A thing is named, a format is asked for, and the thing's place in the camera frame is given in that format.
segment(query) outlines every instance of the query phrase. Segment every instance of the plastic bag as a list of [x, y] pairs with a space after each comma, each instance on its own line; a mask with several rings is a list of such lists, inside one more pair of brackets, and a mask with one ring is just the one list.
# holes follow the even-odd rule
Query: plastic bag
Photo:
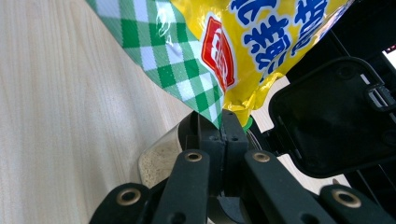
[[220, 126], [241, 125], [351, 0], [87, 0], [157, 85]]

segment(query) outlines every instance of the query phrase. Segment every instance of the green checkered cloth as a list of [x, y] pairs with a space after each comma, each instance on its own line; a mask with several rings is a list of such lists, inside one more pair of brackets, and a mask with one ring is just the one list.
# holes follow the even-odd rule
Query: green checkered cloth
[[223, 92], [201, 63], [202, 43], [165, 0], [87, 0], [148, 77], [219, 127]]

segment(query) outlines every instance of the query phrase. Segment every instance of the black plastic part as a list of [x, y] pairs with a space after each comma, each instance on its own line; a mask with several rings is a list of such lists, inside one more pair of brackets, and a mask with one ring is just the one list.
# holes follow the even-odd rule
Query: black plastic part
[[180, 143], [182, 150], [186, 150], [188, 148], [199, 148], [199, 142], [197, 138], [197, 125], [198, 114], [196, 112], [190, 113], [178, 125], [178, 142]]
[[186, 150], [177, 156], [152, 223], [206, 223], [209, 163], [202, 150]]
[[149, 190], [149, 198], [146, 204], [147, 209], [145, 210], [145, 215], [141, 224], [151, 223], [151, 220], [154, 217], [154, 213], [155, 211], [157, 211], [160, 199], [163, 196], [163, 190], [165, 189], [167, 182], [168, 178], [161, 181]]
[[[121, 205], [117, 198], [125, 189], [137, 189], [140, 193], [139, 200], [130, 205]], [[129, 224], [144, 223], [149, 189], [139, 184], [123, 184], [111, 190], [104, 198], [92, 216], [91, 224]]]
[[227, 197], [240, 195], [242, 179], [241, 164], [248, 151], [248, 139], [235, 113], [227, 110], [222, 112], [223, 134], [226, 139], [226, 160], [224, 175], [224, 194]]
[[286, 74], [290, 83], [305, 77], [312, 69], [340, 57], [349, 56], [337, 36], [330, 30], [305, 56]]
[[322, 188], [319, 199], [338, 223], [396, 223], [388, 213], [362, 193], [342, 185]]
[[253, 223], [265, 223], [265, 218], [269, 223], [335, 223], [270, 152], [248, 151], [243, 171], [246, 187], [241, 200], [246, 220]]
[[207, 119], [198, 116], [199, 149], [210, 155], [209, 194], [220, 194], [223, 181], [225, 143], [220, 131]]
[[367, 60], [395, 44], [395, 0], [356, 0], [332, 30], [351, 56]]
[[396, 108], [396, 101], [390, 91], [382, 84], [367, 91], [369, 102], [375, 110], [390, 112]]
[[396, 158], [383, 133], [396, 130], [369, 97], [383, 85], [364, 61], [327, 63], [274, 95], [270, 131], [303, 173], [327, 177]]
[[208, 217], [216, 224], [245, 223], [239, 206], [239, 198], [209, 198]]
[[396, 218], [396, 164], [388, 162], [346, 174], [350, 186], [358, 189]]

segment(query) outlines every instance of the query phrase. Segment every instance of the light wood surface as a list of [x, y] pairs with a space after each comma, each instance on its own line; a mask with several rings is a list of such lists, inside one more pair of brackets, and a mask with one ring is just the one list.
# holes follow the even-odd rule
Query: light wood surface
[[0, 0], [0, 87], [0, 223], [89, 222], [112, 189], [138, 181], [140, 152], [191, 112], [83, 0]]

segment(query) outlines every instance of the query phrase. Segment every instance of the transparent container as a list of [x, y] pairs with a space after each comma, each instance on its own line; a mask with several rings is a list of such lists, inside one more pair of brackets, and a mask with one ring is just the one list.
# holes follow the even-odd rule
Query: transparent container
[[181, 151], [177, 125], [140, 156], [138, 167], [142, 184], [152, 188], [165, 180]]

